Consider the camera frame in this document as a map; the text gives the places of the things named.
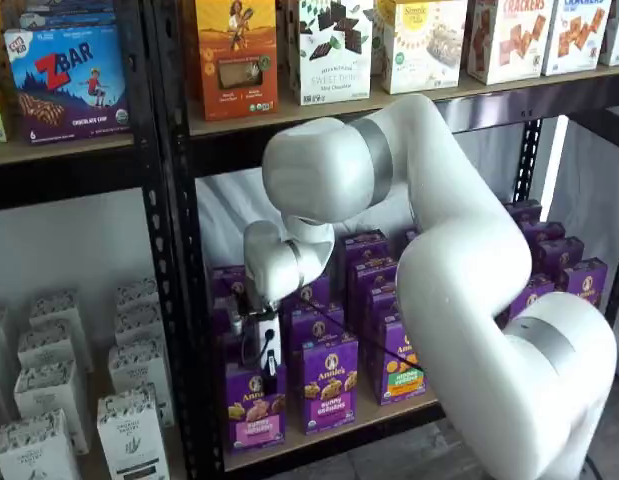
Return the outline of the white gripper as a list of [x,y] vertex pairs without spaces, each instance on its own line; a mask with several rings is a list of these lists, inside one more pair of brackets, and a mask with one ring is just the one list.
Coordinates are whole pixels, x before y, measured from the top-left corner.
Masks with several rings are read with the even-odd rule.
[[265,396],[277,392],[276,355],[280,353],[280,320],[278,315],[268,315],[258,321],[257,326],[258,352],[266,354],[265,364],[262,367],[263,392]]

